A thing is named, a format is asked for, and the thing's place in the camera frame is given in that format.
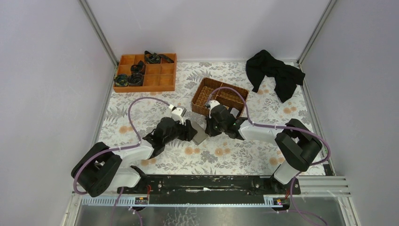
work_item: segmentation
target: wooden organizer box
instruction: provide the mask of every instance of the wooden organizer box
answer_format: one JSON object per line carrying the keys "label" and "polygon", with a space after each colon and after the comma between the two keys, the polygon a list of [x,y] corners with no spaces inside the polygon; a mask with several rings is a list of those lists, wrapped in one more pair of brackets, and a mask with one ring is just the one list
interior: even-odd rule
{"label": "wooden organizer box", "polygon": [[[214,79],[204,78],[202,79],[194,97],[192,98],[192,111],[205,116],[209,115],[209,109],[207,109],[204,104],[206,103],[208,96],[212,93],[212,91],[219,87],[233,88],[241,94],[245,101],[247,101],[249,93],[248,90]],[[242,115],[242,110],[244,110],[244,102],[242,102],[240,97],[235,92],[228,89],[220,89],[212,95],[212,99],[219,101],[220,104],[226,107],[234,107],[239,110],[238,117]]]}
{"label": "wooden organizer box", "polygon": [[171,58],[174,63],[168,63],[162,58],[160,64],[149,64],[144,60],[144,54],[122,55],[120,57],[117,75],[126,74],[130,76],[132,74],[130,67],[143,61],[145,63],[144,82],[142,86],[118,87],[114,84],[113,90],[117,93],[174,91],[177,56],[176,53],[163,54]]}

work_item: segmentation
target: reflective floor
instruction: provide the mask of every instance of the reflective floor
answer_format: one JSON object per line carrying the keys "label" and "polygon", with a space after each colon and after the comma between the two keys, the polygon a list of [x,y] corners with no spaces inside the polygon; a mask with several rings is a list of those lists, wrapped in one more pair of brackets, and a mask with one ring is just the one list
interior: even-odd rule
{"label": "reflective floor", "polygon": [[[300,210],[324,218],[329,226],[344,226],[339,202],[328,198],[295,198]],[[109,226],[112,207],[82,206],[77,226]],[[147,207],[140,211],[145,226],[310,226],[298,213],[275,213],[270,208],[232,207]],[[310,217],[315,223],[323,223]],[[126,207],[117,207],[113,226],[139,226],[137,215]]]}

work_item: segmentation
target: gray wall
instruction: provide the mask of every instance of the gray wall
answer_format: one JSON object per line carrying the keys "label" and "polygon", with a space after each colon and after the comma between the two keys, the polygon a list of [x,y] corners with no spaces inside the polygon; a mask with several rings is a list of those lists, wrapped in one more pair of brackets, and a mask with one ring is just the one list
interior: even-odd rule
{"label": "gray wall", "polygon": [[341,0],[303,68],[364,226],[399,225],[399,1]]}
{"label": "gray wall", "polygon": [[180,60],[297,59],[328,0],[88,0],[117,57],[145,50]]}
{"label": "gray wall", "polygon": [[56,226],[112,65],[78,1],[0,2],[0,225]]}

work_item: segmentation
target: floral tablecloth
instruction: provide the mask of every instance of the floral tablecloth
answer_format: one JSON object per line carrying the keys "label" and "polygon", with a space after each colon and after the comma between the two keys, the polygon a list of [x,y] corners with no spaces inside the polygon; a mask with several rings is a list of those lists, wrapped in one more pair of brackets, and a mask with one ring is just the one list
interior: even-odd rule
{"label": "floral tablecloth", "polygon": [[[137,143],[128,122],[127,109],[133,100],[146,96],[184,106],[187,109],[185,118],[196,121],[204,128],[204,116],[191,111],[192,97],[204,77],[250,90],[247,104],[251,119],[255,122],[284,124],[291,118],[297,118],[311,130],[310,115],[299,86],[290,100],[281,103],[274,92],[274,78],[265,77],[258,93],[251,91],[245,63],[177,63],[174,92],[113,92],[99,141],[108,146]],[[138,102],[131,113],[142,137],[150,133],[164,116],[170,116],[165,105],[153,100]],[[222,134],[210,137],[198,146],[193,142],[174,140],[156,158],[138,161],[136,165],[146,174],[271,175],[283,161],[284,156],[274,144],[230,139]],[[303,174],[325,175],[322,165],[312,166]]]}

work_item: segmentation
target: brown woven basket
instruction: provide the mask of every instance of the brown woven basket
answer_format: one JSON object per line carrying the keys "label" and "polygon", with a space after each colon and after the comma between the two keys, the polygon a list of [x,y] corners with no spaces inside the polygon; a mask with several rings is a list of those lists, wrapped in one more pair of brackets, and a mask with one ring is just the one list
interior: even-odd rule
{"label": "brown woven basket", "polygon": [[[197,91],[195,92],[194,97],[192,98],[192,111],[205,116],[209,115],[209,110],[204,106],[204,104],[206,103],[208,96],[211,94],[211,92],[219,87],[233,88],[242,95],[245,101],[247,100],[248,90],[214,79],[204,78],[202,79]],[[238,116],[241,116],[242,110],[244,109],[244,103],[242,102],[240,97],[233,91],[228,89],[221,89],[217,91],[217,93],[212,95],[212,99],[219,101],[220,104],[226,107],[236,108],[240,111]]]}

